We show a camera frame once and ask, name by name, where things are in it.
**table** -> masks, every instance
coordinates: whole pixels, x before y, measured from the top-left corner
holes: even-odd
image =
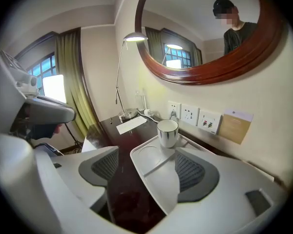
[[[146,233],[166,215],[141,181],[131,161],[130,152],[157,135],[156,123],[147,119],[146,123],[122,135],[116,128],[120,124],[122,122],[116,116],[100,122],[101,133],[91,126],[82,152],[119,146],[119,166],[107,190],[112,214],[118,226],[135,233]],[[229,156],[181,129],[179,133],[218,155]]]

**brown paper card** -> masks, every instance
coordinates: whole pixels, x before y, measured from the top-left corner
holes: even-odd
[[[223,115],[218,135],[241,144],[251,122],[231,115]]]

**wooden mirror frame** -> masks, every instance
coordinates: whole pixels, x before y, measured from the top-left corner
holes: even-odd
[[[139,0],[135,31],[142,32],[142,13],[146,0]],[[157,77],[177,84],[204,85],[238,77],[257,67],[277,47],[283,19],[270,0],[259,0],[260,15],[254,33],[241,46],[211,62],[186,68],[171,69],[158,63],[147,51],[144,42],[137,42],[140,56]]]

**dark shirt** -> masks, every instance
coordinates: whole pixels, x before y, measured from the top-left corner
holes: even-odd
[[[239,30],[229,29],[224,33],[224,55],[239,47],[254,31],[257,23],[246,22]]]

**person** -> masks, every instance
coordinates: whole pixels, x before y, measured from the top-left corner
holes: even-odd
[[[239,11],[230,0],[216,0],[213,13],[222,24],[230,25],[224,33],[224,55],[239,47],[255,30],[257,23],[240,20]]]

